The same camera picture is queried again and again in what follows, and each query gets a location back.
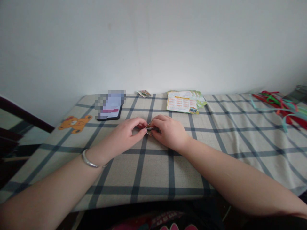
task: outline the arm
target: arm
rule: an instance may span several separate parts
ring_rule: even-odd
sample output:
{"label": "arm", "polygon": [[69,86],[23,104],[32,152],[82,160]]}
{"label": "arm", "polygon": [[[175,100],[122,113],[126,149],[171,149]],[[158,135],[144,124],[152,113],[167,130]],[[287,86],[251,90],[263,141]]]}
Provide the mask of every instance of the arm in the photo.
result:
{"label": "arm", "polygon": [[307,219],[307,205],[257,169],[194,140],[180,122],[159,115],[152,131],[162,144],[186,157],[194,168],[233,206],[257,216],[293,215]]}
{"label": "arm", "polygon": [[1,204],[1,229],[56,229],[100,175],[102,166],[143,138],[146,129],[132,136],[137,125],[144,128],[147,122],[141,118],[126,120],[86,151],[88,160],[99,168],[88,166],[79,155]]}

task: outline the left hand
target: left hand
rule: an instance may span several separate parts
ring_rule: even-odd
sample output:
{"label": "left hand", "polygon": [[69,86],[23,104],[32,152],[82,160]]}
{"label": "left hand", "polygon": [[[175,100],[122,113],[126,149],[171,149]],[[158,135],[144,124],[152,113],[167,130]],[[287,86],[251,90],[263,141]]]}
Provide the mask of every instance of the left hand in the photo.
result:
{"label": "left hand", "polygon": [[[132,130],[135,126],[138,126],[141,130],[132,135]],[[89,161],[92,159],[94,164],[105,165],[111,159],[139,142],[147,132],[146,126],[147,122],[143,118],[137,117],[125,120],[100,141],[98,145],[87,150],[87,158]]]}

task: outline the teddy bear print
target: teddy bear print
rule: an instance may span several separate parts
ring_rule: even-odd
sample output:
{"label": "teddy bear print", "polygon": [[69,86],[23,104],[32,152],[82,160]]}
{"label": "teddy bear print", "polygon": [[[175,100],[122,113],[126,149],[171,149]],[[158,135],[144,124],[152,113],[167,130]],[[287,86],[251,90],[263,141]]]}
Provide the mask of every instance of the teddy bear print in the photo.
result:
{"label": "teddy bear print", "polygon": [[87,116],[85,116],[85,118],[78,119],[78,118],[76,118],[74,116],[69,116],[59,126],[59,130],[63,130],[65,128],[70,128],[71,127],[71,128],[74,129],[71,132],[72,134],[80,133],[84,129],[86,123],[88,123],[92,119],[92,117],[93,116],[91,116],[91,115],[87,115]]}

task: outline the table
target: table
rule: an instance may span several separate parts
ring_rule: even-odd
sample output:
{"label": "table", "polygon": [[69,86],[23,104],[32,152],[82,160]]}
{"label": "table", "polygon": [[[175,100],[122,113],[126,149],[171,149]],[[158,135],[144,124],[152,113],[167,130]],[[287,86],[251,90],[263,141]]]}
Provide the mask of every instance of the table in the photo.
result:
{"label": "table", "polygon": [[[274,111],[257,111],[248,94],[205,95],[208,102],[199,115],[167,111],[167,94],[150,98],[127,95],[119,120],[98,122],[95,95],[84,96],[67,114],[85,126],[58,128],[0,191],[0,202],[58,169],[84,149],[97,144],[119,123],[142,117],[150,122],[158,114],[180,121],[188,134],[276,181],[296,195],[307,189],[307,132],[282,127]],[[268,105],[255,100],[259,108]],[[111,160],[74,208],[87,210],[136,202],[194,199],[215,194],[214,188],[177,152],[146,135],[131,149]]]}

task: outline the silver bracelet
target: silver bracelet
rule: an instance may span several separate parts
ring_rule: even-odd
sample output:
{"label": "silver bracelet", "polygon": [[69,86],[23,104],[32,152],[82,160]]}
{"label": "silver bracelet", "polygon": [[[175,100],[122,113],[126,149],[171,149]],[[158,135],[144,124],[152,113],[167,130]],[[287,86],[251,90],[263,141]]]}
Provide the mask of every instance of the silver bracelet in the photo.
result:
{"label": "silver bracelet", "polygon": [[85,152],[87,151],[88,149],[85,149],[83,152],[82,152],[82,160],[84,161],[85,164],[91,166],[91,167],[94,167],[94,168],[98,168],[99,165],[95,165],[93,164],[92,162],[90,162],[86,156],[85,156]]}

